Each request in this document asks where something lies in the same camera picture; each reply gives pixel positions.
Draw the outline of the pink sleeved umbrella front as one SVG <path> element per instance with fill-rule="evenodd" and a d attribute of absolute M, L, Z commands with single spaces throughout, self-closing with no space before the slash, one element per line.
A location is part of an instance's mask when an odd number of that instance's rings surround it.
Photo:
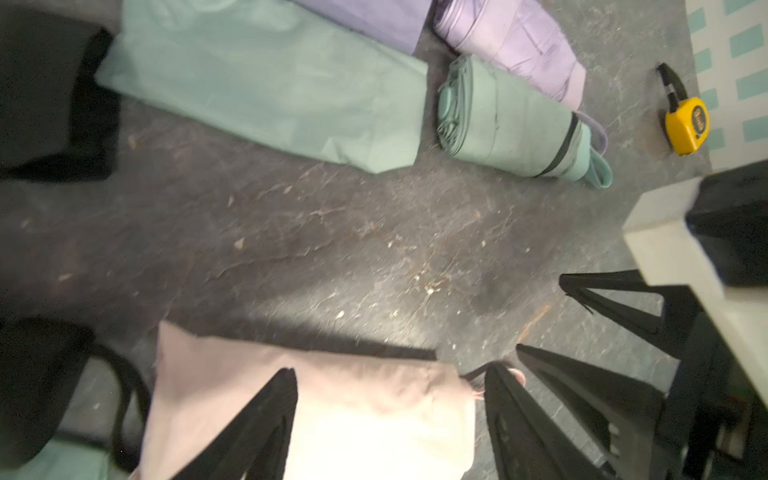
<path fill-rule="evenodd" d="M 188 466 L 281 369 L 297 380 L 288 479 L 460 479 L 478 393 L 447 363 L 197 336 L 162 322 L 139 479 Z"/>

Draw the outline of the black umbrella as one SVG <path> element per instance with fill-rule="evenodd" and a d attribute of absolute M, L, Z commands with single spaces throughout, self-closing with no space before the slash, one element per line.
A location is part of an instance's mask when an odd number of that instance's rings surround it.
<path fill-rule="evenodd" d="M 1 324 L 1 467 L 31 461 L 56 434 L 86 364 L 106 362 L 120 387 L 109 453 L 118 467 L 138 467 L 141 449 L 126 445 L 125 417 L 133 399 L 141 424 L 148 419 L 151 394 L 131 362 L 99 344 L 90 328 L 47 319 Z"/>

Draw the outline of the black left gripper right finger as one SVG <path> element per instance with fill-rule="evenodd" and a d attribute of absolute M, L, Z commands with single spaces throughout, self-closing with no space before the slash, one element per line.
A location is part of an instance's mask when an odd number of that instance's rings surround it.
<path fill-rule="evenodd" d="M 486 422 L 498 477 L 603 479 L 505 365 L 484 375 Z"/>

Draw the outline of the lilac sleeve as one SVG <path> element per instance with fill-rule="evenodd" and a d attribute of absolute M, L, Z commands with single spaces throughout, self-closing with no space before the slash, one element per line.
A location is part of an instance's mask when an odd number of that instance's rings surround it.
<path fill-rule="evenodd" d="M 297 0 L 341 26 L 411 55 L 432 6 L 430 0 Z"/>

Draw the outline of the mint green sleeve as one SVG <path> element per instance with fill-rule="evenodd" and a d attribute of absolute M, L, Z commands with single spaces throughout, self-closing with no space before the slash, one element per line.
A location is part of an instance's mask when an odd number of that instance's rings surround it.
<path fill-rule="evenodd" d="M 258 144 L 377 174 L 416 160 L 427 73 L 291 1 L 126 1 L 96 79 Z"/>

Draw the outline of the lilac sleeved umbrella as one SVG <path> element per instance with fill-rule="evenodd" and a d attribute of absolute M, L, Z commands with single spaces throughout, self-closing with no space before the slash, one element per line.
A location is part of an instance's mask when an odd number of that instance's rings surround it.
<path fill-rule="evenodd" d="M 581 111 L 587 71 L 558 22 L 534 0 L 438 1 L 436 33 L 457 53 L 471 54 L 526 82 L 577 113 L 592 147 L 607 150 L 605 129 Z"/>

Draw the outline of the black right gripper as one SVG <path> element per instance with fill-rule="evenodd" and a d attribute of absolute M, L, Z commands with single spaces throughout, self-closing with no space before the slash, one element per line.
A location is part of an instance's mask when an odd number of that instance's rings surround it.
<path fill-rule="evenodd" d="M 587 311 L 667 355 L 681 359 L 685 351 L 684 367 L 704 356 L 715 383 L 705 389 L 705 437 L 687 441 L 684 449 L 690 478 L 766 478 L 767 163 L 643 194 L 623 237 L 640 272 L 562 274 L 560 288 Z M 661 313 L 612 300 L 600 290 L 657 295 Z M 619 478 L 667 477 L 655 457 L 663 393 L 548 350 L 519 344 L 516 352 L 570 410 Z"/>

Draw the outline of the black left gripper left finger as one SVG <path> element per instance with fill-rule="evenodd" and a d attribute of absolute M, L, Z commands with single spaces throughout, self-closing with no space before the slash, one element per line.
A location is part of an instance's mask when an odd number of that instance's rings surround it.
<path fill-rule="evenodd" d="M 283 479 L 297 402 L 296 373 L 283 368 L 175 477 Z"/>

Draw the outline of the mint green sleeved umbrella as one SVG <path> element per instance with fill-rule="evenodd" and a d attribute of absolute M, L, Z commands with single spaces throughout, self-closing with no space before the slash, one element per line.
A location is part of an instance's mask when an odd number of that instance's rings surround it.
<path fill-rule="evenodd" d="M 438 89 L 437 135 L 453 158 L 516 176 L 613 182 L 602 125 L 474 55 L 452 62 Z"/>

